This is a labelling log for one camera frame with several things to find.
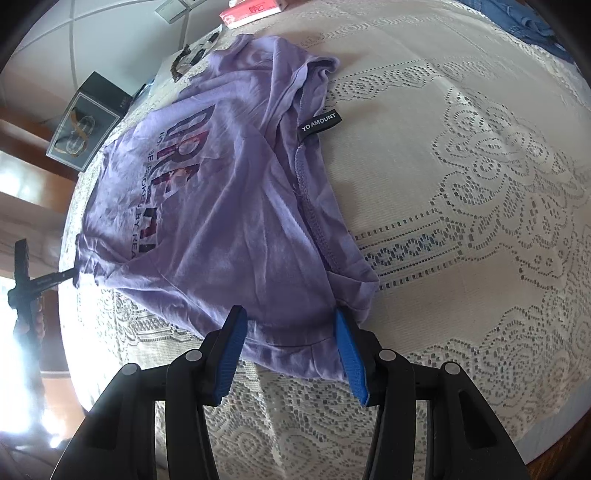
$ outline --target white lace tablecloth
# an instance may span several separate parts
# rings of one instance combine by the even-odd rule
[[[414,362],[462,364],[511,437],[523,437],[591,375],[589,88],[574,68],[442,0],[292,4],[225,32],[218,48],[255,32],[341,60],[327,107],[343,122],[322,134],[322,149],[348,228],[380,275],[367,327]],[[112,138],[187,82],[154,92]],[[76,186],[62,269],[100,164],[99,153]],[[87,409],[121,365],[166,364],[199,344],[89,283],[60,286],[60,317]],[[417,414],[419,475],[423,405]],[[354,479],[374,412],[347,385],[241,362],[207,419],[231,478]],[[161,406],[156,424],[165,465]]]

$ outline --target clothing label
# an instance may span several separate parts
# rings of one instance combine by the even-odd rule
[[[297,128],[297,138],[301,142],[308,135],[323,132],[324,130],[335,126],[340,121],[341,117],[336,112],[336,110],[331,110],[330,112],[325,112],[322,115],[317,115],[313,118],[310,118],[306,123],[301,124]]]

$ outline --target blue denim clothing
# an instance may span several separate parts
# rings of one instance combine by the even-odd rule
[[[558,58],[573,63],[570,54],[556,42],[554,31],[529,5],[516,0],[460,0],[486,15],[499,27],[525,43],[538,45]]]

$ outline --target metal screw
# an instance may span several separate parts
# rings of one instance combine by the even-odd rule
[[[462,370],[460,369],[460,365],[449,362],[448,364],[445,364],[445,371],[450,375],[457,375]]]
[[[189,362],[196,362],[197,360],[201,360],[202,356],[203,354],[199,350],[189,350],[187,353],[185,353],[185,358]]]
[[[379,357],[385,362],[391,362],[392,360],[396,360],[396,352],[385,348],[384,350],[380,350]]]
[[[126,364],[121,369],[121,373],[124,375],[133,375],[138,370],[138,366],[136,364]]]

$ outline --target black box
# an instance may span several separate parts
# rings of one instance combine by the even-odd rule
[[[93,72],[61,117],[47,156],[85,171],[109,133],[127,113],[131,100],[131,95]]]

